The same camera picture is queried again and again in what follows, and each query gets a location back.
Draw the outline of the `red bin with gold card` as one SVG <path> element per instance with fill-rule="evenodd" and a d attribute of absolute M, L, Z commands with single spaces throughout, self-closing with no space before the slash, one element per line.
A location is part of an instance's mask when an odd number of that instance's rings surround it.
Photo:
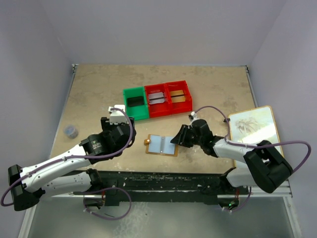
<path fill-rule="evenodd" d="M 164 85 L 172 115 L 192 111 L 193 100 L 185 80 L 167 82 Z"/>

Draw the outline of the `red bin with silver card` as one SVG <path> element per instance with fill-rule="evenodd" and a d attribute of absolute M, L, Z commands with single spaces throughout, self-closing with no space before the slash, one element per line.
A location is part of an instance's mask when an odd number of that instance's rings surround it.
<path fill-rule="evenodd" d="M 171 100 L 164 84 L 145 86 L 150 118 L 171 115 Z"/>

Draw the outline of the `gold card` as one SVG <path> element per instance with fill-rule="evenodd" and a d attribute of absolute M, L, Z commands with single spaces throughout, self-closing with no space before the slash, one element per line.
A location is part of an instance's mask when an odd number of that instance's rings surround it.
<path fill-rule="evenodd" d="M 186 101 L 183 90 L 170 91 L 170 97 L 172 103 L 182 103 Z"/>

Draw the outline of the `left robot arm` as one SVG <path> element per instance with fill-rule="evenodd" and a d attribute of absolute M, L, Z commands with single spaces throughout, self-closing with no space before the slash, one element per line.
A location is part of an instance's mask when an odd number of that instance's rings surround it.
<path fill-rule="evenodd" d="M 124 149 L 132 146 L 137 134 L 133 118 L 111 124 L 108 118 L 103 117 L 101 125 L 100 133 L 89 135 L 52 159 L 24 168 L 19 165 L 9 167 L 9 192 L 14 210 L 31 208 L 44 197 L 99 191 L 103 182 L 96 170 L 88 169 L 74 175 L 71 172 L 120 156 Z"/>

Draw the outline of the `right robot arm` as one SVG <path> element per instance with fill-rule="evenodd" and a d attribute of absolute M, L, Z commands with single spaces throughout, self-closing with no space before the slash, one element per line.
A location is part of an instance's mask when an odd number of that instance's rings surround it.
<path fill-rule="evenodd" d="M 266 193 L 273 193 L 293 174 L 290 164 L 269 141 L 233 145 L 224 137 L 213 135 L 204 119 L 183 124 L 170 143 L 187 148 L 198 145 L 209 156 L 246 164 L 246 168 L 235 168 L 226 175 L 232 187 L 258 186 Z"/>

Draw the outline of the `white board with wooden frame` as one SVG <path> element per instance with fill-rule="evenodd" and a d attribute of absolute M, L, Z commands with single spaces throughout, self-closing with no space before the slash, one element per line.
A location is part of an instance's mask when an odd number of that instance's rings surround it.
<path fill-rule="evenodd" d="M 230 140 L 244 144 L 258 144 L 267 140 L 279 143 L 279 135 L 271 106 L 263 106 L 228 116 Z"/>

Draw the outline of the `silver card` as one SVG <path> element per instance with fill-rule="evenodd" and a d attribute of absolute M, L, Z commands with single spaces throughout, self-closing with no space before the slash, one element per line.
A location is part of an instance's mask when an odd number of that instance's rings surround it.
<path fill-rule="evenodd" d="M 151 93 L 148 95 L 149 104 L 162 104 L 165 102 L 165 94 L 163 92 Z"/>

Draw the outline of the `green plastic bin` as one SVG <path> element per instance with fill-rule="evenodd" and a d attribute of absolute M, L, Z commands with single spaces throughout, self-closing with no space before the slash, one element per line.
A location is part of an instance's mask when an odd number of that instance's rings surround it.
<path fill-rule="evenodd" d="M 149 118 L 149 109 L 144 87 L 127 88 L 123 90 L 126 112 L 134 120 Z"/>

